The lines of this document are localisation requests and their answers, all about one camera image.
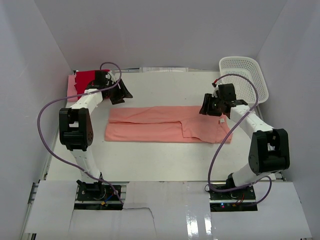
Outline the salmon pink t shirt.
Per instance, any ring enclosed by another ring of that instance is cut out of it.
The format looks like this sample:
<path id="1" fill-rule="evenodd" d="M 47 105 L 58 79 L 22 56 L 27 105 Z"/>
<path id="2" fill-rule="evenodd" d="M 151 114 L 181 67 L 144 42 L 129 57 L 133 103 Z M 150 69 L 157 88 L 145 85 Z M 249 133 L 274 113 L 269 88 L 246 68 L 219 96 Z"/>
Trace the salmon pink t shirt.
<path id="1" fill-rule="evenodd" d="M 112 108 L 104 139 L 108 142 L 209 143 L 226 139 L 230 128 L 225 115 L 199 113 L 200 106 Z"/>

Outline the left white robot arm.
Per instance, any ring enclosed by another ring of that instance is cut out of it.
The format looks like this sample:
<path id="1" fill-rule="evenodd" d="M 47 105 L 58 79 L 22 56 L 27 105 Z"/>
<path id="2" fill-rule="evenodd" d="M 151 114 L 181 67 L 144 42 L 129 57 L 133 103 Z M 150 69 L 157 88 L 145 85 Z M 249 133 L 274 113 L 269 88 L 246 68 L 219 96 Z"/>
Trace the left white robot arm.
<path id="1" fill-rule="evenodd" d="M 80 167 L 81 179 L 78 182 L 93 184 L 102 178 L 102 173 L 91 150 L 94 140 L 91 113 L 104 99 L 117 105 L 124 103 L 125 99 L 132 99 L 133 95 L 110 70 L 95 70 L 84 93 L 71 107 L 60 109 L 59 140 Z"/>

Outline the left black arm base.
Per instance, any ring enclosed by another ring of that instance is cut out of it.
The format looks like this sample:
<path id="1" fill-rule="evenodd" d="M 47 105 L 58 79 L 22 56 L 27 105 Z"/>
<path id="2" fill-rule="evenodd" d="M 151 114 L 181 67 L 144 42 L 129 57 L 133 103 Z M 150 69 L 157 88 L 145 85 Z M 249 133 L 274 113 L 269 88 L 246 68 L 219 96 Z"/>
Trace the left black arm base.
<path id="1" fill-rule="evenodd" d="M 121 211 L 123 205 L 119 201 L 122 197 L 123 187 L 120 184 L 113 185 L 102 182 L 86 183 L 77 180 L 77 192 L 74 202 L 75 210 L 92 210 L 92 211 Z"/>

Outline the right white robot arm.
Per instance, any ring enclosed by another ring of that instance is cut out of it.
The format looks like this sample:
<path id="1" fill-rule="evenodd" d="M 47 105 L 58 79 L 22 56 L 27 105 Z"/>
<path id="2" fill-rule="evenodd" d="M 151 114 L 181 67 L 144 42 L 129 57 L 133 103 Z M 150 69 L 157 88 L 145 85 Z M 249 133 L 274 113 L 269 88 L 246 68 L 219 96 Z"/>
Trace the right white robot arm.
<path id="1" fill-rule="evenodd" d="M 283 128 L 273 128 L 259 118 L 243 99 L 237 99 L 233 84 L 213 84 L 214 92 L 204 96 L 200 114 L 226 116 L 235 122 L 251 140 L 248 163 L 231 173 L 224 186 L 209 189 L 215 192 L 246 188 L 270 174 L 290 167 L 289 136 Z"/>

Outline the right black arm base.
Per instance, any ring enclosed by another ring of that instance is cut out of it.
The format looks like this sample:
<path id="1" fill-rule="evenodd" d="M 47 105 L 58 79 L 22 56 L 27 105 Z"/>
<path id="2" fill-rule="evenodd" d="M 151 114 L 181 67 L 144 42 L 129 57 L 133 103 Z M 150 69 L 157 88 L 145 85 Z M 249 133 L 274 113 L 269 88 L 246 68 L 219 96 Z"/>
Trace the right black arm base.
<path id="1" fill-rule="evenodd" d="M 256 194 L 252 186 L 229 192 L 215 192 L 209 189 L 208 184 L 204 190 L 209 193 L 209 206 L 212 213 L 224 212 L 256 212 Z"/>

